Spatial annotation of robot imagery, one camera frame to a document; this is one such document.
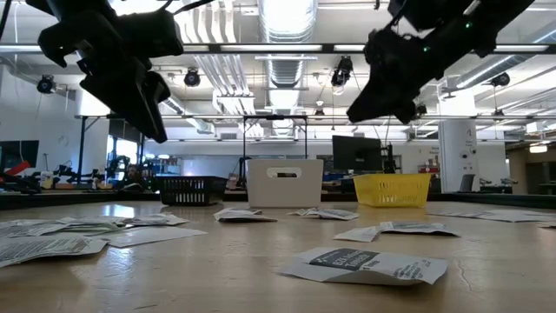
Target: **white column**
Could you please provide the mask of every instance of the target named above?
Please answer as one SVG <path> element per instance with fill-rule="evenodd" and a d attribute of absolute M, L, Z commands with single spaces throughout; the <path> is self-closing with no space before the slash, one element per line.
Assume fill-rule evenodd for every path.
<path fill-rule="evenodd" d="M 454 79 L 447 79 L 452 87 Z M 476 114 L 473 92 L 462 90 L 452 93 L 454 97 L 439 96 L 438 111 L 442 116 L 473 116 Z M 460 190 L 465 174 L 474 174 L 473 190 L 479 186 L 479 160 L 477 158 L 477 130 L 475 121 L 443 120 L 439 124 L 440 179 L 442 192 Z"/>

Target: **red object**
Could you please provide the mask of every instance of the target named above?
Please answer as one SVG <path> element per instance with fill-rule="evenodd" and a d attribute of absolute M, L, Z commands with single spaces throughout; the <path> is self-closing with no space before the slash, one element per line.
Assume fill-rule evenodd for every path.
<path fill-rule="evenodd" d="M 23 161 L 22 163 L 18 164 L 17 166 L 15 166 L 15 167 L 13 167 L 9 170 L 6 170 L 5 173 L 8 174 L 8 175 L 15 176 L 15 175 L 23 172 L 24 170 L 27 170 L 30 167 L 31 167 L 31 164 L 29 164 L 29 162 Z"/>
<path fill-rule="evenodd" d="M 428 171 L 427 171 L 426 168 L 421 168 L 421 169 L 419 169 L 419 172 L 420 173 L 440 173 L 440 169 L 437 168 L 437 167 L 436 168 L 432 167 L 432 168 L 429 168 Z"/>

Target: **black monitor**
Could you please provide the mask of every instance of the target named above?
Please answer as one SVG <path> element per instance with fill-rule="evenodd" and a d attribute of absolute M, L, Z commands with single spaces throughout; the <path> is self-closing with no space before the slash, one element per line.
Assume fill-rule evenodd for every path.
<path fill-rule="evenodd" d="M 335 170 L 383 171 L 381 140 L 332 136 Z"/>
<path fill-rule="evenodd" d="M 11 169 L 23 160 L 35 168 L 37 155 L 38 140 L 0 142 L 0 170 Z"/>

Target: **robotic claw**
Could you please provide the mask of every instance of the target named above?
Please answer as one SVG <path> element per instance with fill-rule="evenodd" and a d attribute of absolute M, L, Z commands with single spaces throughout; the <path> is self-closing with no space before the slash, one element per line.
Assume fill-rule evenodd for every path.
<path fill-rule="evenodd" d="M 365 46 L 371 65 L 369 81 L 347 111 L 352 123 L 394 115 L 407 124 L 416 118 L 414 99 L 420 88 L 469 51 L 485 57 L 496 48 L 496 37 L 533 0 L 391 0 L 394 17 L 373 30 Z M 399 35 L 393 27 L 405 17 L 423 38 Z"/>
<path fill-rule="evenodd" d="M 214 0 L 200 0 L 179 9 L 193 9 Z M 81 87 L 118 116 L 158 143 L 167 140 L 157 105 L 170 90 L 151 71 L 151 57 L 179 56 L 183 42 L 174 14 L 166 8 L 119 17 L 108 0 L 26 0 L 59 23 L 43 30 L 38 44 L 44 55 L 66 67 L 64 57 L 77 51 L 77 65 L 87 76 Z"/>

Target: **wooden table surface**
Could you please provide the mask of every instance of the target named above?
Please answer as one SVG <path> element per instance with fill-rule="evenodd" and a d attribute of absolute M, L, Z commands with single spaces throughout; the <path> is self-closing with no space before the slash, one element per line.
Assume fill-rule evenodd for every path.
<path fill-rule="evenodd" d="M 227 206 L 247 207 L 246 203 Z M 221 224 L 211 208 L 159 203 L 93 203 L 0 211 L 0 220 L 65 216 L 133 216 L 173 212 L 181 227 L 208 234 L 105 248 L 94 256 L 38 259 L 0 269 L 0 312 L 554 312 L 556 230 L 535 223 L 503 223 L 428 216 L 424 209 L 371 209 L 356 203 L 322 207 L 357 210 L 342 222 L 286 216 L 278 223 Z M 429 203 L 434 210 L 490 210 L 470 203 Z M 382 221 L 444 223 L 462 234 L 381 235 L 372 243 L 332 240 L 338 233 Z M 433 286 L 385 287 L 317 283 L 280 276 L 294 253 L 345 247 L 445 258 L 447 273 Z"/>

